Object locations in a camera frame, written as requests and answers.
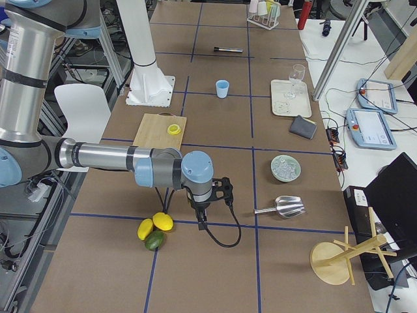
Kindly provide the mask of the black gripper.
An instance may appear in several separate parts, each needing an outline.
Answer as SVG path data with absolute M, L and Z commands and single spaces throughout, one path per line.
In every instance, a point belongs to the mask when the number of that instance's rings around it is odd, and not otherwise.
M 206 192 L 205 194 L 194 194 L 191 190 L 186 191 L 188 203 L 190 206 L 196 210 L 196 217 L 198 222 L 199 229 L 206 228 L 206 215 L 204 209 L 209 206 L 209 198 L 212 195 L 211 191 Z

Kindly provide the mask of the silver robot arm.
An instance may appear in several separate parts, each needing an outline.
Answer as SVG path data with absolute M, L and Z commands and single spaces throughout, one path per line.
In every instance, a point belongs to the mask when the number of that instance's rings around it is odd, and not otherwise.
M 38 121 L 60 37 L 98 38 L 98 1 L 7 1 L 8 46 L 1 80 L 1 186 L 58 168 L 126 170 L 146 187 L 185 189 L 200 229 L 216 199 L 213 166 L 201 151 L 145 149 L 41 136 Z

